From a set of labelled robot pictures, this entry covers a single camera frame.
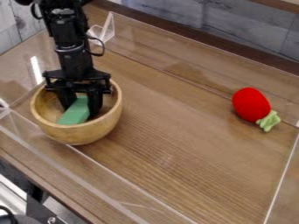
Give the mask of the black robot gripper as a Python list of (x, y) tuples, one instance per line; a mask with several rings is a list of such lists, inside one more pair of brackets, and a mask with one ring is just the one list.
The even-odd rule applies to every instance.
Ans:
[(111, 93), (111, 74), (94, 67), (94, 54), (85, 47), (56, 48), (60, 69), (44, 71), (45, 89), (57, 92), (60, 105), (68, 109), (76, 101), (75, 93), (88, 93), (89, 118), (103, 106), (103, 94)]

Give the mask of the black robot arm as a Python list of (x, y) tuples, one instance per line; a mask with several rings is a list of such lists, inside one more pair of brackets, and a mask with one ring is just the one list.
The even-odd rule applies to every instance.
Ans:
[(89, 0), (15, 0), (31, 7), (32, 16), (41, 20), (53, 39), (60, 69), (44, 71), (45, 90), (57, 95), (64, 109), (79, 99), (76, 93), (88, 98), (88, 117), (94, 118), (103, 107), (103, 94), (110, 94), (111, 74), (94, 67), (92, 57), (102, 57), (89, 49), (88, 18), (83, 5)]

